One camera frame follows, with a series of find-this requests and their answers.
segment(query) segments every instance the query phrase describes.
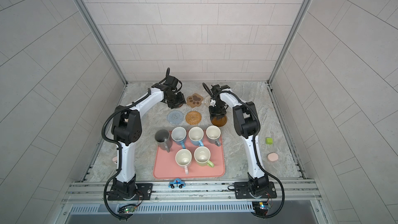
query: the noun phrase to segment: marble tabletop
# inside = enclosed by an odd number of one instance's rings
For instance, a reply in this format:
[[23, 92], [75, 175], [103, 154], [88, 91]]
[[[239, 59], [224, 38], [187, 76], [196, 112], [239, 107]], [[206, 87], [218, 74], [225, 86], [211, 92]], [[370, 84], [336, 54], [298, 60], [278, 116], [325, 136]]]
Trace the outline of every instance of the marble tabletop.
[[[256, 105], [257, 114], [261, 122], [261, 130], [259, 133], [260, 153], [263, 160], [264, 168], [277, 177], [299, 177], [296, 165], [294, 163], [290, 149], [286, 143], [285, 136], [282, 132], [281, 125], [276, 115], [266, 84], [264, 82], [209, 82], [207, 85], [228, 85], [232, 91], [242, 100], [252, 101]], [[130, 83], [122, 97], [121, 105], [127, 105], [132, 101], [147, 93], [147, 88], [153, 83]], [[181, 92], [185, 98], [197, 93], [202, 97], [208, 94], [204, 90], [202, 83], [184, 82]], [[175, 109], [167, 107], [166, 103], [158, 103], [152, 107], [141, 118], [142, 135], [136, 142], [135, 151], [135, 170], [137, 181], [153, 181], [157, 180], [153, 177], [153, 167], [155, 163], [155, 155], [157, 144], [154, 135], [159, 129], [172, 130], [177, 126], [184, 127], [189, 130], [192, 127], [201, 127], [206, 129], [211, 126], [208, 105], [202, 103], [199, 107], [190, 107], [183, 105], [176, 109], [181, 111], [184, 116], [187, 112], [198, 111], [202, 114], [202, 120], [197, 125], [189, 125], [185, 119], [179, 125], [170, 124], [166, 117], [169, 112]], [[235, 132], [232, 119], [232, 110], [227, 109], [228, 121], [225, 126], [220, 127], [223, 140], [225, 174], [222, 177], [208, 179], [247, 179], [248, 162], [244, 150], [243, 140]], [[273, 144], [265, 143], [266, 137], [273, 138]], [[279, 160], [276, 162], [268, 162], [267, 155], [276, 152]], [[116, 156], [116, 145], [103, 142], [100, 152], [96, 158], [93, 168], [89, 175], [86, 176], [89, 182], [106, 181], [116, 169], [116, 164], [112, 162], [112, 158]]]

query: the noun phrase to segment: green block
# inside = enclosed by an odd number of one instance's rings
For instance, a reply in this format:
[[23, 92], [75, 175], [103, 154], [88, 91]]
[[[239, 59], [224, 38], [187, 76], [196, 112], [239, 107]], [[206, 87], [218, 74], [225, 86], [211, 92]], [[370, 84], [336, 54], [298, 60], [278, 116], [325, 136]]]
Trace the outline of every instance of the green block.
[[266, 144], [273, 144], [272, 138], [266, 138]]

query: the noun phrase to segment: pink tray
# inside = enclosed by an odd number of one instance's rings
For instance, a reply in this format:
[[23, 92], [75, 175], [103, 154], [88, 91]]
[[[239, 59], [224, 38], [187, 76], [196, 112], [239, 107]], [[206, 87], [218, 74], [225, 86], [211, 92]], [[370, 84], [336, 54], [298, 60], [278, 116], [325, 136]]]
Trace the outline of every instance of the pink tray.
[[199, 166], [193, 153], [195, 149], [199, 146], [194, 146], [188, 137], [187, 131], [187, 141], [185, 142], [185, 147], [192, 153], [192, 162], [188, 167], [189, 174], [186, 175], [184, 168], [179, 167], [176, 163], [176, 153], [182, 149], [181, 146], [177, 145], [174, 141], [170, 152], [162, 150], [158, 147], [155, 158], [155, 166], [153, 167], [153, 176], [156, 179], [175, 179], [175, 178], [194, 178], [194, 177], [221, 177], [225, 173], [224, 164], [224, 152], [222, 150], [222, 136], [220, 137], [221, 146], [218, 147], [215, 144], [209, 143], [206, 136], [206, 130], [203, 130], [205, 137], [203, 138], [203, 144], [206, 146], [211, 153], [210, 161], [213, 162], [214, 168], [210, 166]]

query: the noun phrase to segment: black mounting plate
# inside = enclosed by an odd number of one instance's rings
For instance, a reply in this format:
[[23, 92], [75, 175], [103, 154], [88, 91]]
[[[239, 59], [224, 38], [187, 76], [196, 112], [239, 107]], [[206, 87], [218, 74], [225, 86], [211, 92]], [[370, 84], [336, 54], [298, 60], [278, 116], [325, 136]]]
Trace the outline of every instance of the black mounting plate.
[[[137, 185], [137, 190], [141, 191], [142, 194], [144, 195], [144, 200], [149, 200], [150, 195], [152, 194], [152, 183], [136, 183]], [[138, 201], [139, 194], [135, 194], [135, 196], [130, 199], [129, 201]], [[114, 196], [114, 195], [109, 195], [108, 196], [108, 201], [127, 201], [119, 196]]]
[[[235, 191], [236, 199], [257, 199], [251, 196], [247, 182], [234, 182], [234, 186], [236, 186], [235, 188], [238, 189], [238, 191]], [[265, 191], [271, 196], [271, 198], [277, 197], [276, 191], [272, 190], [274, 188], [274, 183], [269, 182], [269, 186], [265, 189]], [[263, 194], [261, 198], [268, 198], [268, 195]]]

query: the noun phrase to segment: blue woven coaster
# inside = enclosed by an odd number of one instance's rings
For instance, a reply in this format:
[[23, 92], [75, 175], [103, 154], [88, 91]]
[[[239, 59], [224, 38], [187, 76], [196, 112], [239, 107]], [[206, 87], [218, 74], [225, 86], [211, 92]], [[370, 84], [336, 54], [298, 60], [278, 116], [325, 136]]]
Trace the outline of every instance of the blue woven coaster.
[[172, 111], [167, 115], [167, 121], [171, 124], [179, 124], [184, 120], [184, 114], [180, 111]]

